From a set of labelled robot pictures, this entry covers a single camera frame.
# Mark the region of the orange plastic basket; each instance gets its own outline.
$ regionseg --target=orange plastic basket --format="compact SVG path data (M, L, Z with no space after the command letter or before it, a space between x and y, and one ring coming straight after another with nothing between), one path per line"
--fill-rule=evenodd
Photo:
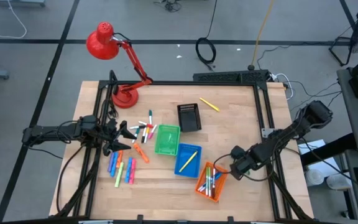
M205 195L205 191L202 191L202 192L199 192L198 189L199 187L201 187L202 185L204 185L205 183L205 175L206 175L206 168L207 167L210 167L211 170L214 169L214 164L212 162L207 162L204 166L204 169L203 171L201 172L200 174L200 177L198 178L198 181L197 181L197 184L196 184L196 193L214 201L214 202L218 202L219 201L219 197L221 196L222 194L222 191L223 191L223 186L224 186L224 183L226 181L226 177L227 177L227 174L222 174L222 176L218 179L218 180L215 180L215 195L214 197L209 197L207 195ZM227 170L223 169L222 167L220 166L216 166L216 172L227 172Z

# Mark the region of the green plastic basket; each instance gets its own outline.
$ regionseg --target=green plastic basket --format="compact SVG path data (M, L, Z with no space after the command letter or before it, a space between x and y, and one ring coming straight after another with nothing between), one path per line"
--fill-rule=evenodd
M179 126L159 125L155 153L175 156L178 153L179 137Z

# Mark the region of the gray floor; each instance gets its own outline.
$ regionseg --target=gray floor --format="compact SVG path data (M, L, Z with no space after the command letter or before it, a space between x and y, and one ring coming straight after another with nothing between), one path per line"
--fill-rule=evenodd
M176 13L166 12L152 2L81 0L68 38L85 39L100 21L110 21L117 32L138 40L197 39L206 35L214 1L185 0L181 2L181 11ZM346 2L354 16L358 11L358 0ZM59 39L72 3L73 0L46 0L46 8L14 6L28 29L25 39ZM255 40L268 4L269 0L219 1L209 38ZM349 22L337 0L281 0L275 2L262 40L329 41L348 27ZM0 7L0 34L22 34L20 24L6 7ZM259 55L274 47L260 46ZM29 125L56 48L54 44L0 44L0 69L11 73L10 79L0 80L0 201L19 153L22 130ZM245 70L254 49L252 45L217 45L216 48L217 72ZM208 72L198 60L194 45L135 45L134 49L154 80L191 80L194 73ZM346 50L346 47L337 48L343 57ZM263 68L273 73L284 73L289 79L304 83L310 93L334 83L336 70L340 69L328 48L319 46L279 49L266 53L260 62ZM350 66L357 63L358 54L355 54ZM123 52L114 60L101 61L93 58L84 45L65 45L39 124L54 125L71 119L81 82L107 79L110 69L114 69L121 80L137 79ZM295 83L293 87L295 96L288 102L290 108L307 99L299 85ZM338 89L336 85L326 93ZM320 100L328 103L331 96ZM331 109L333 121L324 129L309 133L306 136L308 140L329 142L351 132L341 97L335 99ZM62 155L64 150L64 145L59 143L41 147L58 155ZM28 153L5 221L48 215L60 164L59 159L46 154ZM316 218L357 223L339 216L339 212L345 210L341 192L320 186L310 189L310 196Z

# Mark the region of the white cable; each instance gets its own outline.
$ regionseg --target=white cable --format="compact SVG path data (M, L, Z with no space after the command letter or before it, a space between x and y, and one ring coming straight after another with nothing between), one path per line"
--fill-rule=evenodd
M13 11L13 7L11 6L11 2L10 0L7 0L7 3L9 5L9 9L12 11L13 15L16 17L16 19L20 22L20 24L22 24L22 27L24 28L24 34L21 35L20 37L11 37L11 36L3 36L0 35L0 37L2 38L13 38L13 39L21 39L23 38L26 34L27 34L27 29L25 28L25 25L22 23L22 21L18 18L18 16L16 15L16 13Z
M283 73L279 73L279 74L276 74L276 75L272 74L273 81L276 80L279 75L284 76L284 78L285 78L285 79L287 80L287 82L288 82L288 85L290 86L291 96L290 96L289 98L287 98L287 100L290 100L290 99L293 97L293 89L292 89L291 82L290 82L290 80L288 79L288 77L287 77L285 74L283 74Z

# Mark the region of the wooden table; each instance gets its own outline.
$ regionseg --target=wooden table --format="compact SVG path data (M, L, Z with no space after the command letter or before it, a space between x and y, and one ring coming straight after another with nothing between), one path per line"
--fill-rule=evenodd
M92 114L97 87L98 82L82 83L74 119ZM283 85L268 83L268 92L275 126L286 128L291 124L291 117ZM215 161L219 156L229 153L235 145L247 149L261 142L252 87L150 85L140 88L139 95L139 101L134 107L118 109L119 123L126 120L129 126L135 126L139 120L148 121L148 111L151 109L153 124L178 125L177 105L198 104L202 130L181 133L180 142L196 144L203 148L200 169L206 161ZM218 106L220 113L201 102L199 97L206 98ZM265 112L262 94L260 99ZM134 185L125 184L122 178L119 188L115 188L116 179L110 177L107 172L109 157L102 155L91 212L92 219L134 220L138 214L143 214L145 220L223 221L227 220L228 216L233 216L235 221L274 220L267 181L253 182L246 178L237 181L229 175L219 203L214 203L195 193L197 179L173 173L175 157L154 153L157 134L155 133L153 139L146 144L141 144L150 159L149 164L146 164L135 150L124 151L125 167L129 156L137 159ZM129 139L121 138L120 142L131 145ZM295 141L290 142L287 147L297 150ZM67 145L62 166L78 148L78 142ZM84 152L85 150L82 150L69 163L63 175L61 207L78 186ZM306 214L312 217L313 212L299 156L288 150L284 150L281 156L288 191ZM232 160L227 158L218 164L228 168L231 162ZM264 168L252 171L250 176L261 179L266 176L266 171ZM282 197L277 188L276 191L280 214L284 217ZM84 213L87 196L85 190L80 214ZM57 212L55 200L56 195L50 214Z

